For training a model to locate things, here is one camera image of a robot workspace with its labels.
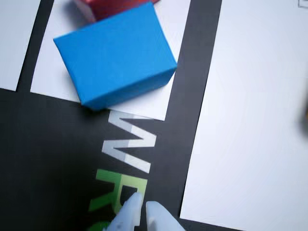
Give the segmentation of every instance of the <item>white surface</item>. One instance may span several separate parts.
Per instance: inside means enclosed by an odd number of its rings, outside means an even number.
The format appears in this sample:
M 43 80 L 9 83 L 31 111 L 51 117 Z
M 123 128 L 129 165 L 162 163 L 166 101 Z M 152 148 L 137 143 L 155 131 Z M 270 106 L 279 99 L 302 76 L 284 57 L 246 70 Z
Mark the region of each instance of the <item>white surface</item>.
M 308 10 L 223 0 L 181 218 L 308 230 Z
M 179 58 L 189 5 L 190 0 L 161 0 L 154 5 L 176 60 Z M 77 30 L 83 25 L 85 20 L 71 0 L 54 1 L 39 52 L 31 92 L 79 102 L 75 87 L 52 39 Z M 165 120 L 173 78 L 166 86 L 111 109 Z
M 0 7 L 0 88 L 16 90 L 40 0 L 6 0 Z

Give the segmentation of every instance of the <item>black mat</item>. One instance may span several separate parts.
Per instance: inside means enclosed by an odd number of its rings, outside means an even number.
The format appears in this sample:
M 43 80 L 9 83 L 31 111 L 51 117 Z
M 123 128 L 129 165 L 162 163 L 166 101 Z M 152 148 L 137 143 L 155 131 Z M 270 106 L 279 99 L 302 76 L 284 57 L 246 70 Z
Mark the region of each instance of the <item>black mat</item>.
M 108 123 L 109 111 L 30 93 L 52 7 L 42 0 L 17 92 L 0 89 L 1 230 L 85 230 L 112 220 L 111 205 L 88 212 L 91 199 L 113 190 L 95 179 L 98 169 L 147 179 L 145 201 L 160 202 L 189 231 L 223 230 L 179 219 L 220 5 L 191 0 L 166 120 L 127 120 L 157 136 L 154 148 L 125 150 L 151 163 L 147 174 L 102 153 L 104 140 L 136 138 Z M 123 188 L 121 201 L 133 192 Z M 135 230 L 146 230 L 144 206 Z

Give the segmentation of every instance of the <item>red box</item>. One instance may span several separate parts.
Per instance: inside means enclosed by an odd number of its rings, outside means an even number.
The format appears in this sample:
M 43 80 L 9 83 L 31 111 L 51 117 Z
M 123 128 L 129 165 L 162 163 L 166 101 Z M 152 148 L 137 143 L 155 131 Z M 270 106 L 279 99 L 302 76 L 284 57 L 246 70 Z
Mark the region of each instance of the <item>red box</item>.
M 74 0 L 74 2 L 86 19 L 94 23 L 149 2 L 149 0 Z

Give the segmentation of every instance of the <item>white paper sheet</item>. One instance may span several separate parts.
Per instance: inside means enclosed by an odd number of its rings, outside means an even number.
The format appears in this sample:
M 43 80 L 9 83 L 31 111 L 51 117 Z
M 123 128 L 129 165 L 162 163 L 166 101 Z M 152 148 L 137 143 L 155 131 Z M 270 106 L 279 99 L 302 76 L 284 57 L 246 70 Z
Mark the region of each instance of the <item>white paper sheet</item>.
M 6 0 L 0 6 L 0 88 L 16 90 L 40 0 Z
M 223 0 L 183 219 L 308 230 L 308 9 Z
M 155 11 L 176 60 L 186 25 L 190 0 L 162 0 Z M 71 0 L 55 0 L 33 76 L 31 92 L 79 102 L 53 38 L 77 30 L 86 22 Z M 173 78 L 157 90 L 111 107 L 111 109 L 158 120 L 165 120 Z

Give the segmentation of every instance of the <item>black surface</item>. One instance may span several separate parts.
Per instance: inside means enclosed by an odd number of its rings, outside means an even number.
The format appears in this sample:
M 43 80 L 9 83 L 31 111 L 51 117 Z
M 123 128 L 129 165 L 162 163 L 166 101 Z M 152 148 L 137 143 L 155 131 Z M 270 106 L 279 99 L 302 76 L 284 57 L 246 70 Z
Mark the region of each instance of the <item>black surface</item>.
M 111 220 L 111 206 L 88 213 L 92 198 L 113 190 L 95 180 L 97 169 L 147 179 L 145 201 L 160 202 L 189 231 L 225 230 L 179 219 L 220 5 L 221 0 L 191 0 L 166 120 L 129 120 L 157 135 L 154 148 L 128 151 L 152 164 L 146 174 L 101 152 L 104 140 L 135 138 L 108 123 L 109 111 L 93 113 L 30 93 L 52 7 L 52 1 L 42 0 L 17 92 L 0 89 L 1 230 L 85 230 Z M 121 200 L 134 192 L 125 191 Z M 144 207 L 135 230 L 146 230 Z

